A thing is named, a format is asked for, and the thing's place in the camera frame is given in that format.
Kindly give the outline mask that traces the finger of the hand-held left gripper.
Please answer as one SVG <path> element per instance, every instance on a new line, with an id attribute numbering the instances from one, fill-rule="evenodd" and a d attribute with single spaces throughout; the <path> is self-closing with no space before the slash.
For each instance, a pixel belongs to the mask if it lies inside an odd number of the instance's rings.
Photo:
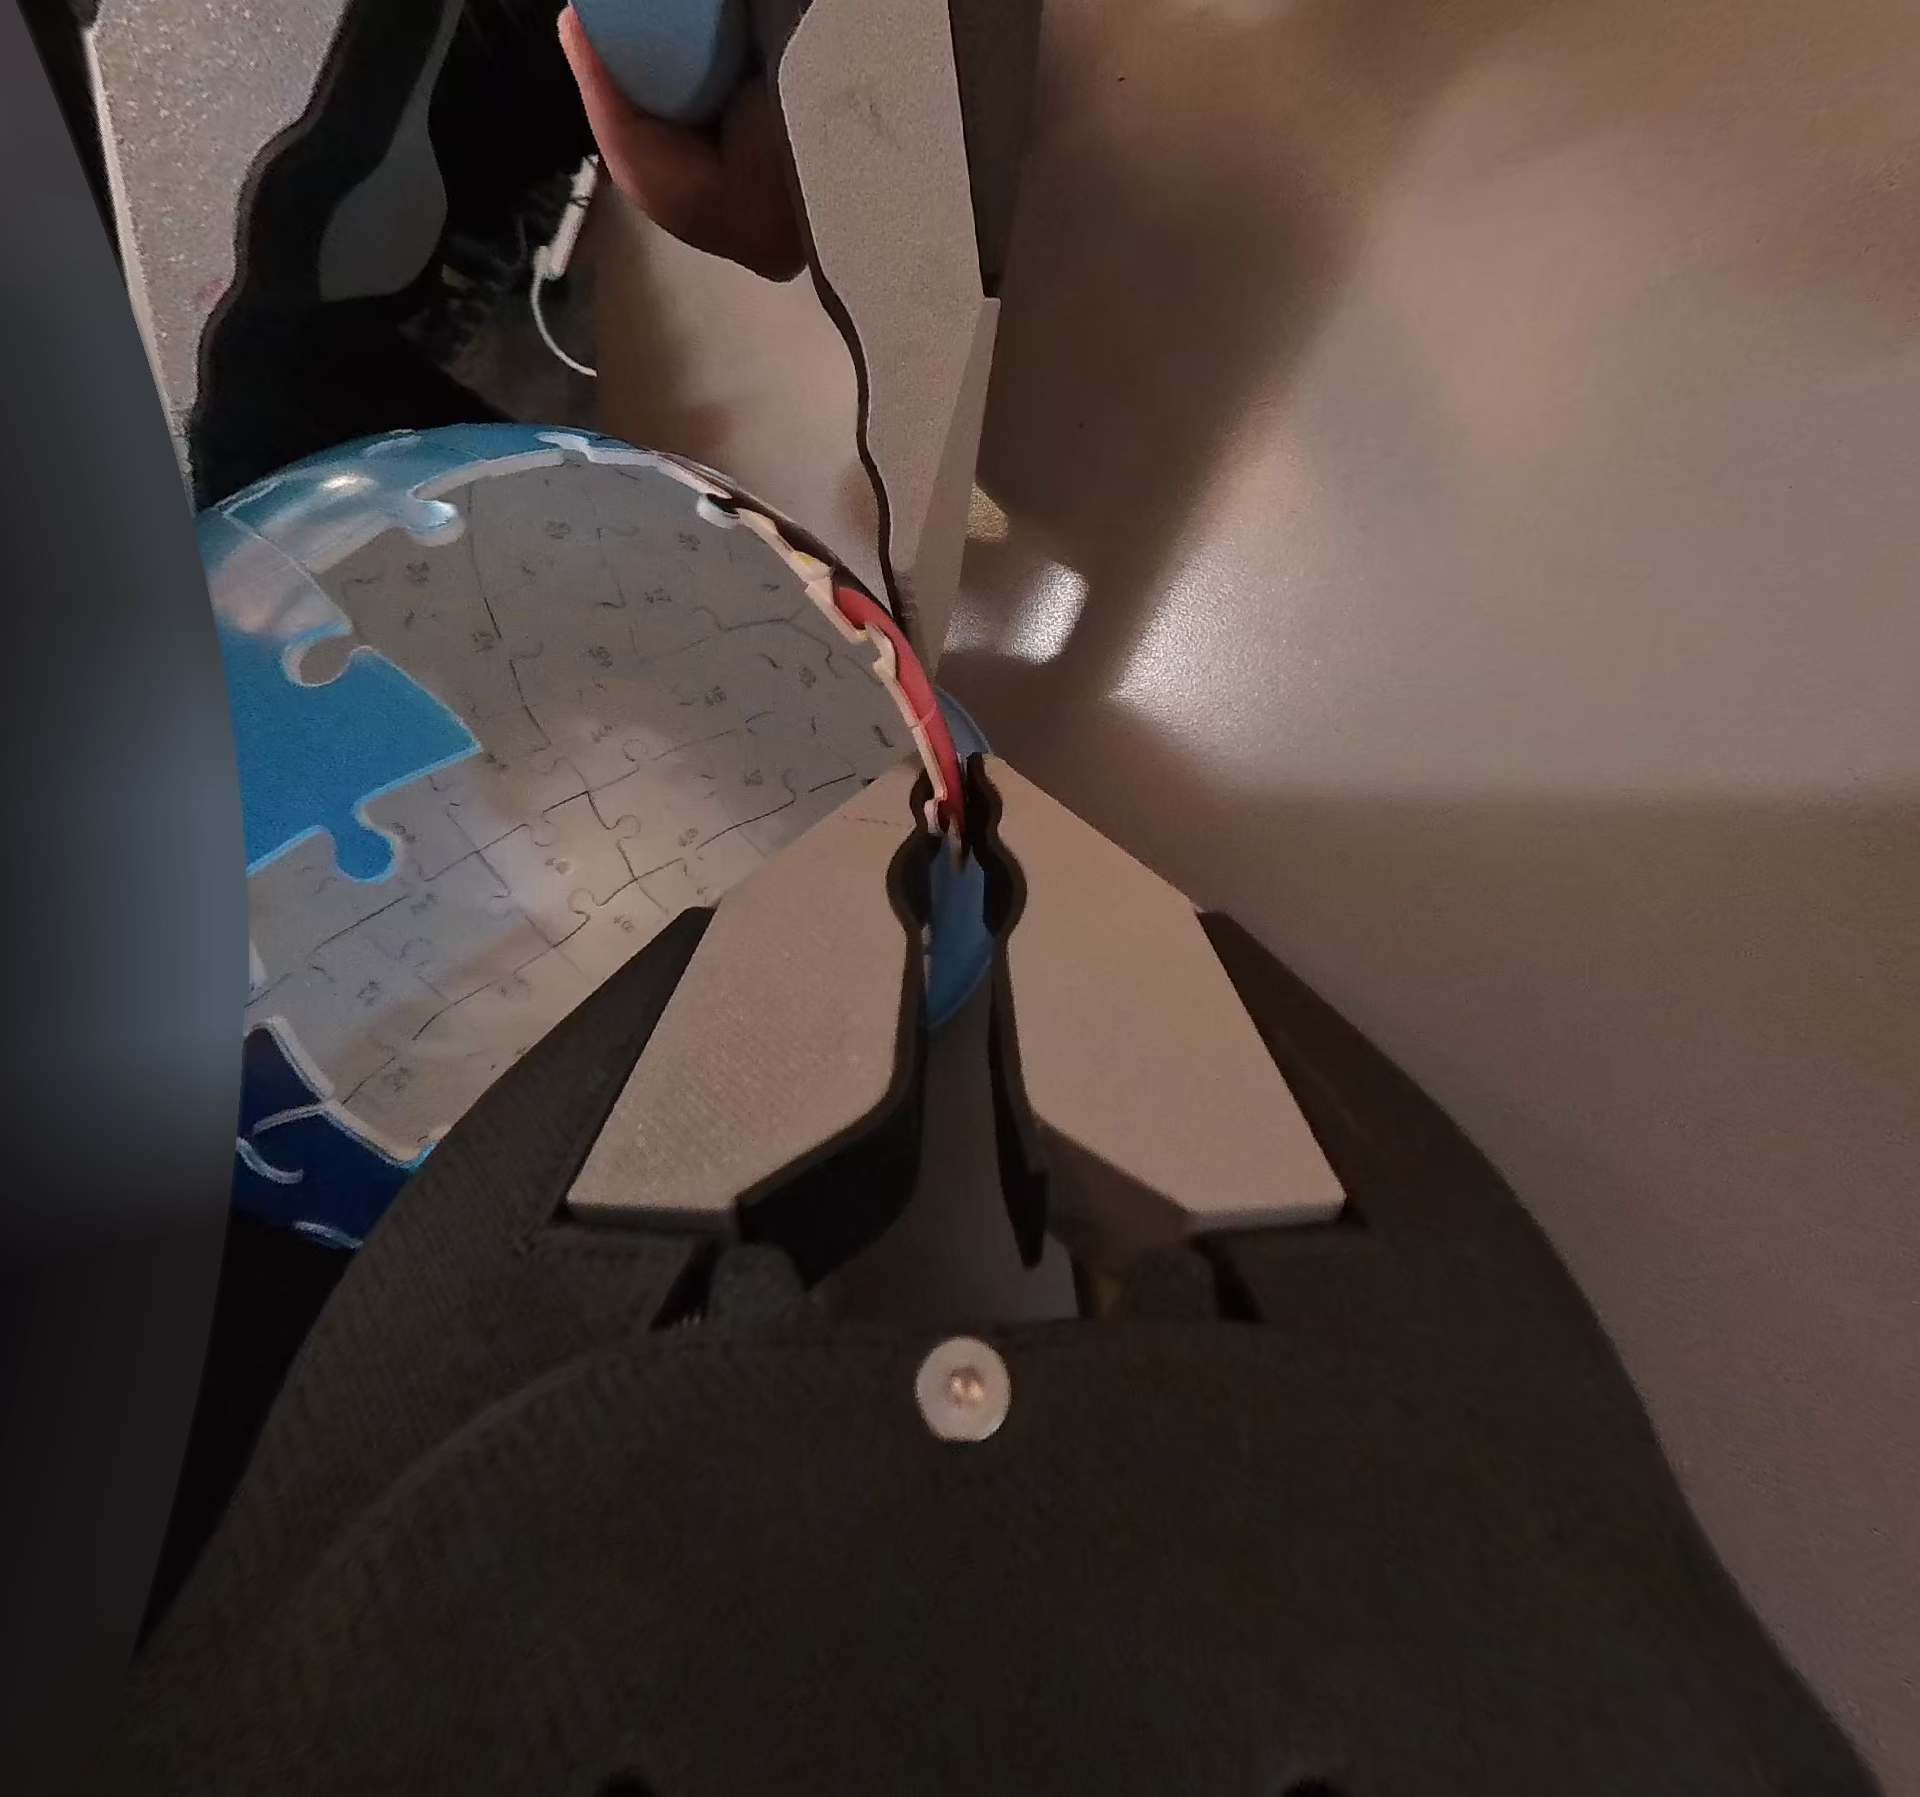
<path id="1" fill-rule="evenodd" d="M 113 241 L 195 502 L 260 472 L 318 321 L 438 249 L 429 108 L 462 9 L 84 0 Z"/>
<path id="2" fill-rule="evenodd" d="M 949 0 L 808 0 L 778 61 L 811 272 L 854 360 L 876 562 L 927 670 L 958 602 L 999 306 Z"/>

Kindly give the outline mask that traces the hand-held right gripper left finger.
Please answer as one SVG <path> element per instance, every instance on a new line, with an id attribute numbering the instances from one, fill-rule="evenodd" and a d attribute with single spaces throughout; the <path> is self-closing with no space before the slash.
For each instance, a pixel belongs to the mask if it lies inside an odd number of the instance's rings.
<path id="1" fill-rule="evenodd" d="M 567 1187 L 573 1220 L 778 1250 L 805 1285 L 899 1220 L 923 1121 L 925 795 L 899 762 L 718 899 Z"/>

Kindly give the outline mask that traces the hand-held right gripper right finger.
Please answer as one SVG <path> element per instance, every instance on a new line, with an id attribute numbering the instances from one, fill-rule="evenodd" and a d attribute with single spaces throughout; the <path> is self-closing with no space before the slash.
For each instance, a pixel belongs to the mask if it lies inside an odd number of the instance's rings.
<path id="1" fill-rule="evenodd" d="M 1199 907 L 1003 759 L 968 759 L 964 806 L 1021 1261 L 1054 1242 L 1081 1267 L 1132 1267 L 1340 1220 L 1346 1191 Z"/>

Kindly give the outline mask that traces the blue puzzle ball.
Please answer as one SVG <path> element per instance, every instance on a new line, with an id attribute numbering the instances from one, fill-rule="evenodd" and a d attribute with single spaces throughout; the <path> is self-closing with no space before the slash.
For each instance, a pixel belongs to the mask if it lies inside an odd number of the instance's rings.
<path id="1" fill-rule="evenodd" d="M 823 545 L 549 425 L 347 440 L 195 522 L 249 932 L 232 1213 L 349 1252 L 685 911 L 914 760 Z"/>

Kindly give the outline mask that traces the person's left hand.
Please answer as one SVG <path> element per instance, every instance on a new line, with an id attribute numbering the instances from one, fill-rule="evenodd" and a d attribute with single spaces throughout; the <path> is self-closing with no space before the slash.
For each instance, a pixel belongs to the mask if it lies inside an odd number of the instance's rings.
<path id="1" fill-rule="evenodd" d="M 766 83 L 741 81 L 711 126 L 674 126 L 627 98 L 573 4 L 560 12 L 556 33 L 616 192 L 687 249 L 767 283 L 793 282 L 805 266 L 802 220 Z"/>

